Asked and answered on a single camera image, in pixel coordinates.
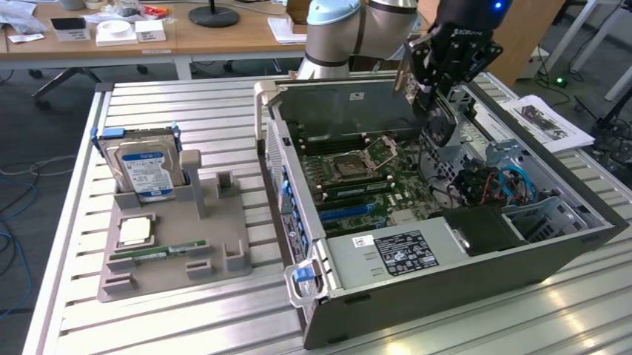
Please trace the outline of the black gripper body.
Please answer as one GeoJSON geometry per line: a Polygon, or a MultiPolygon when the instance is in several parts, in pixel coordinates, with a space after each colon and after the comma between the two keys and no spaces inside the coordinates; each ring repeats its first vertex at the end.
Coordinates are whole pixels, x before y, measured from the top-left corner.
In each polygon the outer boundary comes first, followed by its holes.
{"type": "Polygon", "coordinates": [[[430,33],[439,33],[438,59],[439,72],[443,74],[447,64],[446,53],[454,42],[482,42],[494,40],[494,30],[499,27],[509,11],[507,1],[462,0],[440,1],[430,33]]]}

